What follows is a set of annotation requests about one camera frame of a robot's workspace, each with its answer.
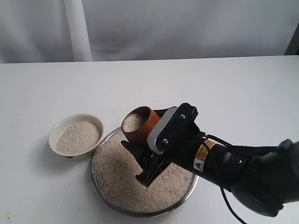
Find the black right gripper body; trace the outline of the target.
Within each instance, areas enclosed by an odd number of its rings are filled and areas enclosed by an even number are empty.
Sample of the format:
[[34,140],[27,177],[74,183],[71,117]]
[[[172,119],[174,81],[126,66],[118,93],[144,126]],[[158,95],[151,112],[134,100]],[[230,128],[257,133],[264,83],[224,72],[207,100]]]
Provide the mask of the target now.
[[150,186],[171,163],[194,173],[192,159],[195,157],[195,149],[199,147],[200,138],[204,136],[194,122],[198,114],[197,108],[189,103],[178,106],[157,139],[164,153],[158,155],[152,151],[147,167],[136,176],[139,183],[145,187]]

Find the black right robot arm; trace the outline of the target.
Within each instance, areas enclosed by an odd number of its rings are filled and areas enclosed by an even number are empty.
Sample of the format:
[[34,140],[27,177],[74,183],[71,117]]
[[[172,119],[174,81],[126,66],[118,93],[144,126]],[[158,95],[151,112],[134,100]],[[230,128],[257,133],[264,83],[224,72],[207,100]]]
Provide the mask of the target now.
[[232,145],[202,132],[197,108],[182,103],[150,110],[144,127],[126,134],[122,145],[142,168],[143,186],[176,164],[220,187],[251,211],[275,217],[284,204],[299,199],[299,144],[289,139],[277,146]]

